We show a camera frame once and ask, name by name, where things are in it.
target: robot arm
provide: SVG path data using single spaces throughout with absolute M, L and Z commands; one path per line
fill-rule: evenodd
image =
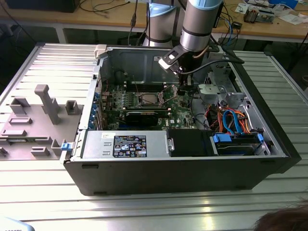
M 180 84 L 187 79 L 187 76 L 181 76 L 181 72 L 194 70 L 201 65 L 200 58 L 203 54 L 199 54 L 208 46 L 221 3 L 222 0 L 189 0 L 187 2 L 180 45 L 159 60 L 159 64 L 165 70 L 170 69 L 175 74 L 179 74 Z

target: table leg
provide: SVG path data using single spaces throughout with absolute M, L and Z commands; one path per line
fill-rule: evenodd
M 0 24 L 1 29 L 6 33 L 7 36 L 12 36 L 13 32 L 11 27 L 6 24 Z
M 55 27 L 55 29 L 57 32 L 59 43 L 67 43 L 67 39 L 64 33 L 64 28 L 58 26 L 58 27 Z

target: desk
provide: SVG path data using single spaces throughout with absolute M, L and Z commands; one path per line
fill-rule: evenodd
M 101 0 L 93 0 L 94 4 L 101 3 Z M 268 41 L 283 41 L 283 42 L 302 42 L 308 31 L 308 24 L 293 25 L 287 23 L 279 18 L 275 18 L 273 24 L 267 23 L 245 23 L 244 15 L 235 13 L 235 5 L 242 2 L 241 0 L 228 0 L 227 8 L 229 14 L 234 21 L 242 23 L 240 39 L 255 39 Z M 115 0 L 113 3 L 106 5 L 112 7 L 123 4 L 124 0 Z M 92 29 L 92 30 L 115 30 L 115 31 L 129 31 L 130 20 L 134 12 L 134 3 L 127 4 L 109 11 L 108 17 L 97 15 L 93 12 L 86 12 L 77 8 L 74 13 L 61 12 L 46 12 L 33 10 L 11 10 L 8 12 L 22 25 L 29 26 L 45 26 L 56 29 L 59 42 L 66 43 L 64 28 L 76 29 Z M 91 9 L 90 0 L 83 4 L 86 9 Z M 298 4 L 296 10 L 308 10 L 308 6 Z M 146 26 L 146 5 L 144 3 L 138 4 L 137 8 L 137 22 L 133 31 L 141 32 Z M 0 24 L 13 24 L 13 21 L 0 8 Z M 218 39 L 227 33 L 228 29 L 222 20 L 219 21 L 218 27 L 213 29 L 213 36 Z
M 293 25 L 280 18 L 275 18 L 273 23 L 245 23 L 244 14 L 234 12 L 236 5 L 241 0 L 228 0 L 227 9 L 232 16 L 234 21 L 242 23 L 241 33 L 239 34 L 240 39 L 254 39 L 254 40 L 267 40 L 267 41 L 280 41 L 280 42 L 302 42 L 306 33 L 308 32 L 308 24 L 301 23 L 298 25 Z M 307 11 L 308 6 L 298 4 L 295 8 L 297 11 Z M 226 28 L 223 20 L 220 20 L 218 27 L 214 28 L 212 33 L 215 39 L 218 39 L 226 33 L 228 29 Z
M 93 4 L 102 3 L 101 0 L 93 0 Z M 98 9 L 106 9 L 119 4 L 125 3 L 124 0 L 115 0 L 113 3 L 98 7 Z M 92 10 L 91 1 L 88 0 L 82 4 L 83 8 Z M 34 10 L 12 10 L 7 11 L 21 25 L 26 26 L 42 26 L 55 28 L 59 42 L 66 43 L 64 28 L 75 29 L 91 29 L 91 30 L 113 30 L 113 31 L 129 31 L 130 21 L 134 13 L 135 3 L 130 3 L 108 11 L 107 17 L 87 12 L 81 8 L 77 8 L 74 13 L 34 11 Z M 134 32 L 142 32 L 146 26 L 146 4 L 140 3 L 137 7 L 137 22 L 133 28 Z M 0 7 L 0 24 L 14 24 L 4 10 Z

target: metal panel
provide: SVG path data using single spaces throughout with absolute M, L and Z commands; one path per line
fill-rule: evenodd
M 45 49 L 67 50 L 87 50 L 94 47 L 66 44 L 44 46 Z M 247 66 L 275 67 L 269 58 L 263 58 L 264 54 L 261 52 L 244 51 L 240 52 L 239 56 L 243 59 L 261 59 L 261 63 L 254 65 L 246 62 Z M 27 76 L 22 82 L 35 83 L 40 80 L 49 83 L 89 84 L 90 82 L 90 77 L 72 77 L 72 75 L 44 77 L 44 80 L 42 78 L 42 76 Z M 296 89 L 287 78 L 288 76 L 281 74 L 278 77 L 263 79 L 253 77 L 253 80 L 260 89 L 266 87 Z M 277 90 L 260 91 L 264 91 L 264 94 L 277 93 Z M 9 100 L 6 99 L 4 105 L 2 104 L 0 112 L 2 108 L 7 112 L 8 109 L 4 106 Z M 33 103 L 35 99 L 29 97 L 29 100 Z M 288 118 L 291 122 L 295 113 L 304 116 L 308 110 L 303 100 L 296 103 L 292 100 L 267 100 L 267 102 L 276 116 Z M 0 161 L 0 179 L 2 179 L 0 213 L 23 220 L 32 225 L 36 231 L 63 230 L 64 227 L 75 231 L 88 230 L 89 227 L 134 231 L 252 230 L 254 222 L 265 213 L 292 205 L 301 198 L 308 199 L 308 124 L 302 126 L 282 124 L 282 127 L 301 153 L 303 160 L 285 174 L 269 176 L 250 191 L 88 197 L 79 192 L 59 161 Z

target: wire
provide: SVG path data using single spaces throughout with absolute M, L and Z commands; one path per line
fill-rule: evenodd
M 130 1 L 128 1 L 128 2 L 123 3 L 123 4 L 110 7 L 110 8 L 108 8 L 108 9 L 95 10 L 95 11 L 92 10 L 92 11 L 90 11 L 90 10 L 87 10 L 87 9 L 85 9 L 85 8 L 83 8 L 83 7 L 81 6 L 85 1 L 87 1 L 87 0 L 83 0 L 83 1 L 79 4 L 79 8 L 82 9 L 82 10 L 84 10 L 84 11 L 87 11 L 87 12 L 103 12 L 103 11 L 108 11 L 108 10 L 111 10 L 111 9 L 116 8 L 116 7 L 119 7 L 119 6 L 125 6 L 125 5 L 127 5 L 127 4 L 130 4 Z
M 189 75 L 189 74 L 195 73 L 195 72 L 197 72 L 197 71 L 199 71 L 199 70 L 201 70 L 201 69 L 203 69 L 203 68 L 205 68 L 207 66 L 210 66 L 211 64 L 221 63 L 221 62 L 242 64 L 242 62 L 239 61 L 239 60 L 230 60 L 230 59 L 213 60 L 213 61 L 210 61 L 210 62 L 208 62 L 208 63 L 206 63 L 206 64 L 204 64 L 204 65 L 202 65 L 202 66 L 200 66 L 200 67 L 198 67 L 198 68 L 196 68 L 194 70 L 192 70 L 192 71 L 181 72 L 180 74 L 182 74 L 182 75 Z
M 178 0 L 178 1 L 181 7 L 183 8 L 183 10 L 186 11 L 186 6 L 183 4 L 182 0 Z
M 151 41 L 151 15 L 150 15 L 150 4 L 149 3 L 147 3 L 147 5 L 149 6 L 148 7 L 148 17 L 149 17 L 149 44 L 148 44 L 148 46 L 150 46 L 150 41 Z
M 200 57 L 202 57 L 202 55 L 204 55 L 207 52 L 208 48 L 209 48 L 209 46 L 205 47 L 205 49 L 200 54 L 194 55 L 193 58 L 199 59 Z
M 239 122 L 238 122 L 237 115 L 236 115 L 236 113 L 235 113 L 234 111 L 232 111 L 232 110 L 227 110 L 227 111 L 224 112 L 223 118 L 222 118 L 223 126 L 224 126 L 225 129 L 228 130 L 232 135 L 234 135 L 234 132 L 233 132 L 230 128 L 228 128 L 228 126 L 227 126 L 226 118 L 227 118 L 228 112 L 231 112 L 231 113 L 233 114 L 234 124 L 235 124 L 236 131 L 237 131 L 238 133 L 242 133 L 243 131 L 242 131 L 241 127 L 239 126 Z
M 216 45 L 219 46 L 218 42 L 214 39 L 214 37 L 213 37 L 212 35 L 210 35 L 210 37 L 211 37 L 212 41 L 213 41 Z M 230 53 L 228 50 L 226 50 L 223 46 L 222 46 L 221 48 L 222 48 L 222 50 L 223 50 L 226 54 L 228 54 L 228 55 L 231 56 L 232 58 L 237 59 L 238 61 L 240 61 L 240 64 L 244 64 L 244 63 L 245 63 L 244 60 L 240 59 L 240 58 L 237 57 L 236 55 L 233 55 L 233 54 Z
M 146 33 L 146 31 L 147 31 L 147 29 L 148 29 L 148 26 L 149 26 L 148 8 L 149 8 L 149 5 L 148 5 L 148 3 L 147 3 L 147 4 L 146 4 L 146 26 L 145 26 L 144 31 L 143 31 L 142 34 L 140 35 L 140 37 L 137 39 L 136 46 L 139 46 L 140 40 L 141 40 L 141 38 L 143 37 L 143 35 Z
M 130 45 L 129 44 L 130 34 L 131 34 L 133 28 L 135 27 L 136 21 L 137 21 L 137 5 L 138 5 L 138 0 L 136 0 L 135 11 L 134 11 L 134 14 L 132 15 L 131 21 L 130 21 L 130 30 L 129 30 L 129 34 L 128 34 L 128 38 L 127 38 L 128 45 Z
M 227 43 L 227 46 L 229 46 L 231 38 L 232 38 L 232 34 L 233 34 L 233 28 L 232 28 L 231 23 L 229 22 L 229 20 L 227 20 L 227 19 L 225 19 L 225 20 L 229 23 L 229 28 L 231 29 L 230 37 L 229 37 L 228 43 Z
M 192 96 L 192 99 L 191 99 L 191 101 L 190 101 L 190 106 L 189 106 L 189 108 L 190 108 L 190 110 L 191 110 L 191 113 L 192 113 L 194 119 L 195 119 L 198 123 L 202 124 L 202 125 L 205 127 L 204 123 L 202 123 L 199 119 L 196 118 L 197 115 L 194 115 L 194 114 L 193 114 L 193 108 L 192 108 L 192 107 L 193 107 L 193 103 L 192 103 L 192 102 L 193 102 L 193 97 L 194 97 L 194 95 L 195 95 L 197 92 L 198 92 L 198 91 L 195 91 L 195 92 L 194 92 L 194 94 L 193 94 L 193 96 Z
M 300 46 L 299 46 L 298 50 L 300 50 L 300 49 L 301 49 L 301 47 L 303 46 L 304 42 L 305 42 L 305 41 L 306 41 L 306 39 L 307 39 L 307 36 L 308 36 L 308 32 L 307 32 L 307 34 L 306 34 L 306 36 L 305 36 L 304 40 L 303 40 L 303 41 L 302 41 L 302 43 L 300 44 Z
M 7 10 L 4 8 L 3 3 L 0 1 L 0 5 L 2 9 L 6 12 L 6 14 L 18 25 L 20 28 L 28 35 L 28 37 L 36 44 L 35 39 L 7 12 Z

